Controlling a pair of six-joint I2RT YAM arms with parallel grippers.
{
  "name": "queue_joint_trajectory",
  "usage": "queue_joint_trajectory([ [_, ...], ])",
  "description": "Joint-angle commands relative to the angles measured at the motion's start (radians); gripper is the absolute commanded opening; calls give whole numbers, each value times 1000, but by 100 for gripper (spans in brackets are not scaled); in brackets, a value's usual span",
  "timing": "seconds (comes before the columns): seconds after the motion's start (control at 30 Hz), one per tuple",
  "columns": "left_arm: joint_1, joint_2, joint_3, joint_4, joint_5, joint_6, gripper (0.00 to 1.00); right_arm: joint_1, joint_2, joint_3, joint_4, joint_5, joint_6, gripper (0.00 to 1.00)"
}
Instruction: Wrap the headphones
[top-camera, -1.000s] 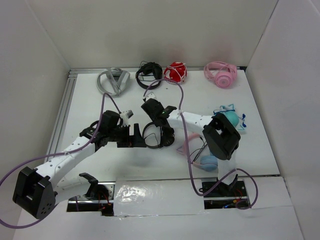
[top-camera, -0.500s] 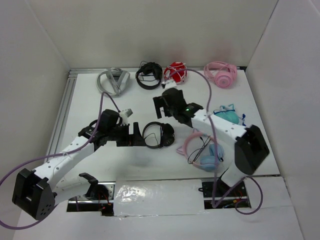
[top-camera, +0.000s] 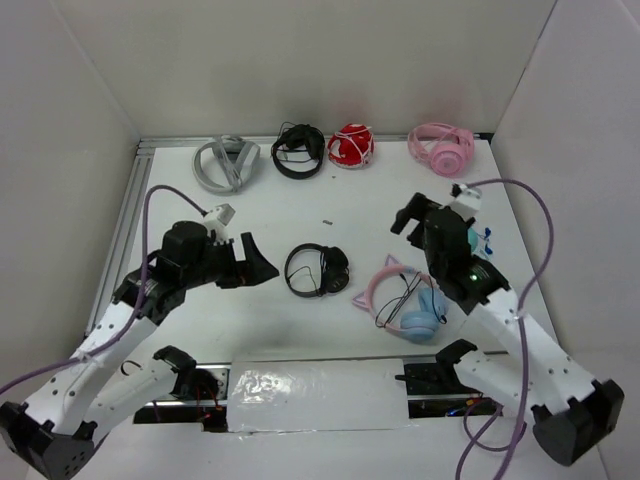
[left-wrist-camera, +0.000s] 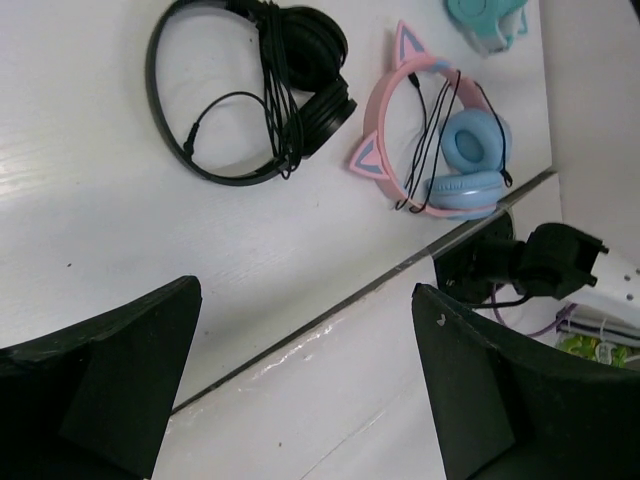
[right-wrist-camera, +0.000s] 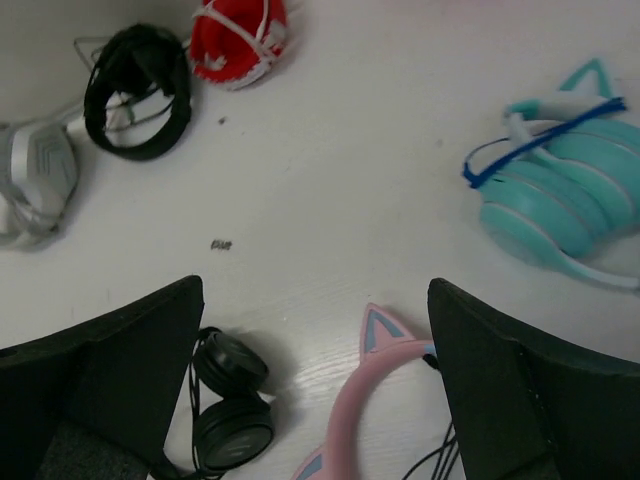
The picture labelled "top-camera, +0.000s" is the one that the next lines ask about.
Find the black wired headphones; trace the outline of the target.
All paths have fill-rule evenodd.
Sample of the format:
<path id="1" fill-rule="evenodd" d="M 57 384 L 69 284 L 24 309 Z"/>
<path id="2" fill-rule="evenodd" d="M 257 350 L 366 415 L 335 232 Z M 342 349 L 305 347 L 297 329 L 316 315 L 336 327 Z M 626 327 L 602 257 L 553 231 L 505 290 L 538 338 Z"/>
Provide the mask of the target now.
<path id="1" fill-rule="evenodd" d="M 291 284 L 296 272 L 289 272 L 289 267 L 298 254 L 307 251 L 319 253 L 320 284 L 314 284 L 312 291 L 300 291 Z M 289 290 L 297 297 L 304 299 L 320 298 L 326 294 L 337 294 L 344 290 L 350 281 L 349 260 L 338 247 L 323 246 L 317 243 L 303 243 L 296 246 L 287 256 L 284 266 L 285 282 Z"/>

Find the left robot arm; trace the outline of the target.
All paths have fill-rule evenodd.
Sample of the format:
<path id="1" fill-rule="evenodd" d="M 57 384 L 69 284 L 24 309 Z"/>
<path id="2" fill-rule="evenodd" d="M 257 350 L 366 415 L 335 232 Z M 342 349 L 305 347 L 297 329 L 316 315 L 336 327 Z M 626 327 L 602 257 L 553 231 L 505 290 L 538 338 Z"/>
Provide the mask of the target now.
<path id="1" fill-rule="evenodd" d="M 147 269 L 128 274 L 103 318 L 75 354 L 25 401 L 1 407 L 1 435 L 8 448 L 47 479 L 71 479 L 93 457 L 112 429 L 162 396 L 189 397 L 202 374 L 195 359 L 168 345 L 142 368 L 112 383 L 129 355 L 180 307 L 187 291 L 213 283 L 222 289 L 260 285 L 279 272 L 241 236 L 245 257 L 233 243 L 193 221 L 175 223 Z"/>

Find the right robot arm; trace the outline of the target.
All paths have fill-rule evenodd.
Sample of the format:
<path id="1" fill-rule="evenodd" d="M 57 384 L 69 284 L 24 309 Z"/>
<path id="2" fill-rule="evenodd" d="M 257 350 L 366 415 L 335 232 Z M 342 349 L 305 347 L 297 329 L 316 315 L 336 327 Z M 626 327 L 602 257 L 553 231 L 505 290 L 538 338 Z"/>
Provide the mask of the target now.
<path id="1" fill-rule="evenodd" d="M 573 465 L 614 431 L 624 392 L 580 366 L 518 304 L 507 279 L 475 255 L 467 231 L 481 205 L 476 190 L 455 188 L 441 205 L 421 193 L 400 209 L 391 226 L 400 234 L 417 225 L 409 243 L 424 251 L 430 276 L 444 296 L 488 331 L 510 355 L 504 364 L 467 340 L 441 350 L 436 379 L 448 392 L 464 386 L 523 416 L 542 450 L 556 463 Z"/>

